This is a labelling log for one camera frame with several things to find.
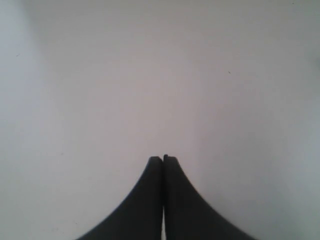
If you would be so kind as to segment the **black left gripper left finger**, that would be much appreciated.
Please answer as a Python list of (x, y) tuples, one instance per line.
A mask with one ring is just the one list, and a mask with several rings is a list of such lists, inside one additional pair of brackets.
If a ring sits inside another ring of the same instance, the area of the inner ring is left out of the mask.
[(134, 188), (101, 223), (81, 240), (160, 240), (163, 223), (163, 161), (149, 158)]

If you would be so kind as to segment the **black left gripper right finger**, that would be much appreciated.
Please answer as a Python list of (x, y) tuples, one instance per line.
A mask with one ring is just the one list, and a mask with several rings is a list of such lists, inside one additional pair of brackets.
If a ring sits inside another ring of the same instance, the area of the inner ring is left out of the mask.
[(164, 222), (168, 240), (251, 240), (197, 192), (178, 159), (163, 156)]

